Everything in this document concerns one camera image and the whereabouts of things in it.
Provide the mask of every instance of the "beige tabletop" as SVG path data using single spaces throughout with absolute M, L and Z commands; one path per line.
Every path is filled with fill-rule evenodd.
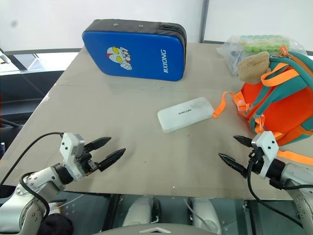
M 106 146 L 93 152 L 101 161 L 125 147 L 124 156 L 104 172 L 97 171 L 67 186 L 70 191 L 172 196 L 252 198 L 246 180 L 218 156 L 228 154 L 247 165 L 250 149 L 234 135 L 253 137 L 231 98 L 217 119 L 208 119 L 172 133 L 163 133 L 157 112 L 200 96 L 217 107 L 224 91 L 238 91 L 218 45 L 188 44 L 184 77 L 178 82 L 117 77 L 103 74 L 85 48 L 52 87 L 5 153 L 0 178 L 21 152 L 38 136 L 52 131 L 73 132 L 87 142 L 110 136 Z M 312 139 L 283 149 L 312 155 Z M 46 137 L 24 156 L 8 185 L 26 172 L 62 161 L 60 137 Z M 253 175 L 252 186 L 261 198 L 290 199 L 268 180 Z

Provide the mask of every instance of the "orange backpack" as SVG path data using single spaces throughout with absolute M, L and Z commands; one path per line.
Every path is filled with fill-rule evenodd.
M 258 84 L 245 83 L 237 93 L 230 93 L 238 113 L 247 118 L 257 134 L 272 131 L 278 145 L 305 139 L 313 134 L 313 60 L 288 52 L 269 58 L 271 72 L 265 73 Z M 217 117 L 225 108 L 222 102 L 215 110 Z

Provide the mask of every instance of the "white robot part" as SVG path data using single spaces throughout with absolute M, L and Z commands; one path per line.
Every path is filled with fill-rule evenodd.
M 264 156 L 263 156 L 264 165 L 262 167 L 262 170 L 259 176 L 262 179 L 265 179 L 266 173 L 268 172 L 270 164 L 273 162 L 273 160 L 277 156 L 277 152 L 279 149 L 278 144 L 271 131 L 265 131 L 263 133 L 257 134 L 251 143 L 253 147 L 260 147 L 262 148 L 264 152 Z
M 63 163 L 67 168 L 74 181 L 79 181 L 86 176 L 81 165 L 77 162 L 77 158 L 82 155 L 85 141 L 78 135 L 73 133 L 64 133 L 60 152 L 64 158 Z
M 143 196 L 135 200 L 128 209 L 123 226 L 150 224 L 153 208 L 153 197 Z
M 203 222 L 193 214 L 193 225 L 195 227 L 207 231 L 209 227 L 209 232 L 218 235 L 222 234 L 222 228 L 219 218 L 217 217 L 216 211 L 209 198 L 194 198 L 192 200 L 192 207 L 193 213 L 201 217 L 207 224 L 207 226 L 203 224 Z

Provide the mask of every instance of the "blue case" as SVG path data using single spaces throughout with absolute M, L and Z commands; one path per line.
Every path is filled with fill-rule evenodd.
M 176 23 L 95 20 L 83 33 L 85 46 L 108 74 L 178 81 L 186 58 L 186 32 Z

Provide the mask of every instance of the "beige plush toy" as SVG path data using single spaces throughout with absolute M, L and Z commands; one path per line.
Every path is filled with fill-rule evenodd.
M 267 51 L 248 56 L 238 65 L 238 75 L 240 80 L 249 84 L 259 83 L 261 81 L 261 76 L 270 71 L 269 53 Z

